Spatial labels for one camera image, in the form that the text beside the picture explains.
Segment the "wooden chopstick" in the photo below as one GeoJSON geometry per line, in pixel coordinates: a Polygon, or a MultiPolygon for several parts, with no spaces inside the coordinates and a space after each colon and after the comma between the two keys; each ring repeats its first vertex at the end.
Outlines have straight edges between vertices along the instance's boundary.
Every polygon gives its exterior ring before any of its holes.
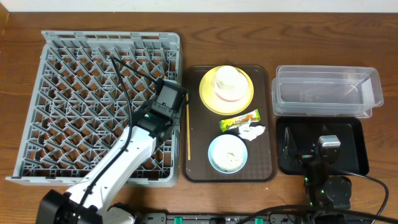
{"type": "Polygon", "coordinates": [[[191,160],[190,152],[190,115],[189,115],[189,94],[187,95],[187,105],[186,105],[186,124],[187,124],[187,160],[191,160]]]}

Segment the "white tissue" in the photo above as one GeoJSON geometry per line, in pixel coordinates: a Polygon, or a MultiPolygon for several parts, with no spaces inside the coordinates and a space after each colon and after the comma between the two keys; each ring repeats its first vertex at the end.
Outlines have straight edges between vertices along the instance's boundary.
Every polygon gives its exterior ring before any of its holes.
{"type": "Polygon", "coordinates": [[[264,133],[266,130],[265,126],[251,126],[250,123],[242,124],[238,128],[238,135],[240,138],[246,139],[248,141],[252,141],[256,139],[258,136],[264,133]]]}

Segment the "rice leftovers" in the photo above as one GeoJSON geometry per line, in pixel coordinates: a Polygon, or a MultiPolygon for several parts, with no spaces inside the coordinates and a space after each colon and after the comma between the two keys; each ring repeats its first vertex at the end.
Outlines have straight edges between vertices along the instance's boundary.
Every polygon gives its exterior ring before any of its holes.
{"type": "Polygon", "coordinates": [[[243,154],[244,149],[239,139],[222,138],[215,144],[212,157],[217,167],[232,172],[243,163],[243,154]]]}

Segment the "cream cup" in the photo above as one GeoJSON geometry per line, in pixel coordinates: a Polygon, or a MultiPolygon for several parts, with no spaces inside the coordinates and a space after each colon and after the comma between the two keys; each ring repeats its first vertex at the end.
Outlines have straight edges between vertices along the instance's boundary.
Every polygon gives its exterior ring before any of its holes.
{"type": "Polygon", "coordinates": [[[215,75],[215,82],[219,88],[229,89],[236,85],[239,72],[230,65],[221,66],[215,75]]]}

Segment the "green orange snack wrapper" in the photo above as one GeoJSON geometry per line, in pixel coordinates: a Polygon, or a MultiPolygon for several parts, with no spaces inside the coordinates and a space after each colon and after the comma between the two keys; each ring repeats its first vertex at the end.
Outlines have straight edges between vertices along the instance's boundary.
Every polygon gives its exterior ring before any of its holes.
{"type": "Polygon", "coordinates": [[[221,120],[220,129],[222,132],[225,132],[230,129],[238,128],[243,124],[249,124],[250,122],[257,122],[260,120],[261,115],[259,114],[258,109],[255,109],[243,115],[221,120]]]}

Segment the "light blue bowl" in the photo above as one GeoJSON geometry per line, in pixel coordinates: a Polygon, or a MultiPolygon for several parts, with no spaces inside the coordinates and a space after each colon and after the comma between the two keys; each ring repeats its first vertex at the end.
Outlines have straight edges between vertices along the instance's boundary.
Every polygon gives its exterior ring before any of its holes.
{"type": "Polygon", "coordinates": [[[248,159],[245,143],[235,135],[223,134],[212,140],[208,148],[211,166],[223,174],[233,174],[241,170],[248,159]]]}

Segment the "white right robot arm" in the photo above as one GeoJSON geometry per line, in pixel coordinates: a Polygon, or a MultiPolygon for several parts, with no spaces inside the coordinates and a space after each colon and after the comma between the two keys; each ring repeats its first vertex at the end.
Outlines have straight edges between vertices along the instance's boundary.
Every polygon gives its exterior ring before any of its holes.
{"type": "Polygon", "coordinates": [[[282,155],[289,165],[303,169],[304,186],[310,205],[326,208],[349,209],[352,183],[347,177],[331,175],[341,142],[335,135],[320,136],[308,154],[299,153],[289,128],[285,129],[282,155]]]}

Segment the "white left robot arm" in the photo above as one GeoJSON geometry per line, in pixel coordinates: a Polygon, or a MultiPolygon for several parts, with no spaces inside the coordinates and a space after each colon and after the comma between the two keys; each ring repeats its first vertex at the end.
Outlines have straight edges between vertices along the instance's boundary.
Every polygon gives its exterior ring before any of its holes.
{"type": "Polygon", "coordinates": [[[108,208],[131,174],[156,147],[168,140],[181,103],[150,100],[129,117],[112,149],[64,194],[50,190],[42,199],[37,223],[103,223],[108,208]]]}

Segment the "pink bowl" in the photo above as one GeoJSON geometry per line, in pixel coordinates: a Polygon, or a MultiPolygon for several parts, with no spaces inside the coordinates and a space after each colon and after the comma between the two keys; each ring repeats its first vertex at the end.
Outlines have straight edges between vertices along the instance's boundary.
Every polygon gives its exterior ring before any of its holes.
{"type": "Polygon", "coordinates": [[[221,100],[235,102],[243,99],[249,93],[249,82],[243,74],[239,74],[231,86],[223,86],[216,78],[213,80],[214,94],[221,100]]]}

